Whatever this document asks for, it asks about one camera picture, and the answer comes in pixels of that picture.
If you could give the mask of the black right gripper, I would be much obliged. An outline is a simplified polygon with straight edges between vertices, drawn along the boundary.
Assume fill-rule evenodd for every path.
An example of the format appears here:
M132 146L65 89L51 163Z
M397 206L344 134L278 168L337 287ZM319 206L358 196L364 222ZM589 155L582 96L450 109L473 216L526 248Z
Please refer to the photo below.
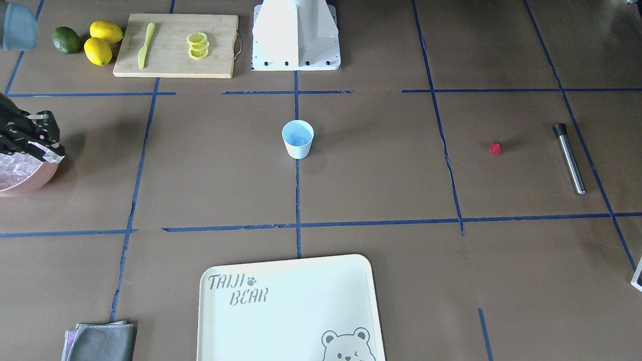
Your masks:
M1 152L28 154L40 162L61 163L66 157L60 129L50 110L30 114L1 94Z

